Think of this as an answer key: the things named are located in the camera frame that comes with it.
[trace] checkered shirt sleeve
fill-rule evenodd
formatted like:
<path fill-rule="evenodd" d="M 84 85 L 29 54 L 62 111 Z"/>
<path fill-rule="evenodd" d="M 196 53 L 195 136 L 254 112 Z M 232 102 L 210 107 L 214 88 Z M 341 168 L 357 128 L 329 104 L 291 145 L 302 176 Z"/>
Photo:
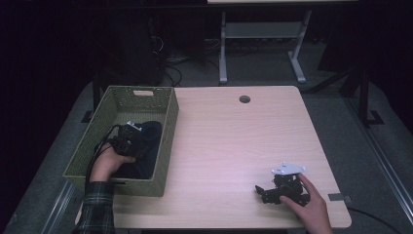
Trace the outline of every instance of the checkered shirt sleeve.
<path fill-rule="evenodd" d="M 91 182 L 82 207 L 82 215 L 72 233 L 115 233 L 113 224 L 114 185 Z"/>

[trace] green woven basket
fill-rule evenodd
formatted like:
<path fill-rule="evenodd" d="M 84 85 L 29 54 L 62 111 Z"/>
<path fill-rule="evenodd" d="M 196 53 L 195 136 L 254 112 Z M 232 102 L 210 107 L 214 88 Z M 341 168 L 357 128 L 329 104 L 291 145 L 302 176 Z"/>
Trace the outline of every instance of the green woven basket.
<path fill-rule="evenodd" d="M 88 164 L 107 130 L 128 121 L 158 121 L 163 126 L 155 171 L 150 179 L 111 178 L 116 194 L 162 197 L 168 175 L 173 133 L 178 115 L 173 88 L 110 86 L 96 109 L 63 176 L 84 189 Z"/>

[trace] table top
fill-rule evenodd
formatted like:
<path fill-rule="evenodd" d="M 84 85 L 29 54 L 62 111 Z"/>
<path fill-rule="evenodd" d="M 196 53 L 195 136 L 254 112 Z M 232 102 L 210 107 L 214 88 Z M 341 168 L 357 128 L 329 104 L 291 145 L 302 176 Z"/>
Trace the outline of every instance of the table top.
<path fill-rule="evenodd" d="M 115 195 L 117 228 L 302 227 L 284 205 L 263 204 L 255 185 L 272 189 L 283 161 L 327 202 L 331 225 L 351 218 L 306 106 L 295 87 L 177 88 L 179 113 L 162 198 Z M 240 102 L 249 96 L 249 103 Z"/>

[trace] human hand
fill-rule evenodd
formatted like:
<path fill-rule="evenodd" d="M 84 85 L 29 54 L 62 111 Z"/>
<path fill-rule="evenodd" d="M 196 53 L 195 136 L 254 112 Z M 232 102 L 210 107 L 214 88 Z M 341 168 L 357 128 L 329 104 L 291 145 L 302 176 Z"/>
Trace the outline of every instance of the human hand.
<path fill-rule="evenodd" d="M 134 163 L 136 161 L 131 156 L 117 154 L 110 143 L 105 143 L 100 152 L 101 154 L 94 162 L 90 182 L 108 181 L 110 176 L 116 173 L 124 163 Z"/>
<path fill-rule="evenodd" d="M 280 200 L 295 212 L 311 234 L 333 233 L 324 199 L 304 175 L 299 174 L 298 177 L 310 195 L 310 202 L 305 207 L 301 207 L 285 196 L 281 196 Z"/>

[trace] gray carpet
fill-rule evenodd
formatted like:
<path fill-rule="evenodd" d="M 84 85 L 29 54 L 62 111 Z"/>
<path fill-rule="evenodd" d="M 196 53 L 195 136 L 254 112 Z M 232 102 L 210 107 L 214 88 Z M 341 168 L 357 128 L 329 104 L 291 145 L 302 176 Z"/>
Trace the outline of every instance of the gray carpet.
<path fill-rule="evenodd" d="M 299 85 L 294 77 L 286 51 L 292 42 L 265 44 L 265 47 L 243 57 L 227 57 L 228 79 L 226 86 L 293 85 L 300 90 L 308 89 L 325 80 L 333 73 L 317 71 L 324 45 L 305 44 L 299 60 L 308 82 Z M 210 62 L 191 60 L 176 65 L 182 73 L 182 87 L 217 86 L 217 56 L 208 57 Z M 178 79 L 178 74 L 169 70 Z M 413 233 L 413 226 L 396 199 L 384 177 L 374 150 L 366 139 L 358 119 L 352 114 L 349 103 L 357 103 L 357 97 L 343 99 L 337 82 L 316 95 L 303 95 L 321 145 L 331 166 L 341 192 L 351 198 L 349 207 L 376 215 L 402 233 Z M 413 136 L 407 132 L 387 103 L 384 94 L 371 85 L 369 108 L 378 111 L 385 125 L 372 126 L 370 132 L 388 155 L 400 180 L 412 193 Z M 51 147 L 38 174 L 21 200 L 5 233 L 41 233 L 54 211 L 54 204 L 65 184 L 63 171 L 75 150 L 87 124 L 81 123 L 84 114 L 92 110 L 92 85 L 85 88 Z M 82 201 L 82 191 L 76 189 L 66 201 L 66 206 L 55 214 L 60 219 L 51 225 L 53 233 L 69 233 Z M 351 227 L 335 230 L 335 233 L 395 233 L 381 222 L 365 215 L 350 212 Z M 304 230 L 288 230 L 288 233 L 304 233 Z"/>

